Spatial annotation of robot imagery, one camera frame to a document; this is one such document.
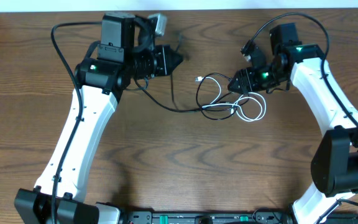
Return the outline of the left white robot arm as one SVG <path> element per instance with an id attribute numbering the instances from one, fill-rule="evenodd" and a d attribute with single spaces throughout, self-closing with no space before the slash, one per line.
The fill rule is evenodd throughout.
<path id="1" fill-rule="evenodd" d="M 103 131 L 131 81 L 172 74 L 182 56 L 156 45 L 167 18 L 108 12 L 75 69 L 70 112 L 48 165 L 32 190 L 20 189 L 14 206 L 24 223 L 121 223 L 119 208 L 85 203 L 88 177 Z"/>

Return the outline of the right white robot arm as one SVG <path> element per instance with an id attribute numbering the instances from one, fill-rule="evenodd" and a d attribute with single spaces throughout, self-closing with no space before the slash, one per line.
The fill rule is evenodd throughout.
<path id="1" fill-rule="evenodd" d="M 296 87 L 313 112 L 323 138 L 311 161 L 312 184 L 293 202 L 282 223 L 340 223 L 331 213 L 358 194 L 358 111 L 331 74 L 326 54 L 316 44 L 303 44 L 293 23 L 270 30 L 274 59 L 249 40 L 243 56 L 250 67 L 239 70 L 228 89 L 249 96 L 272 93 L 281 83 Z"/>

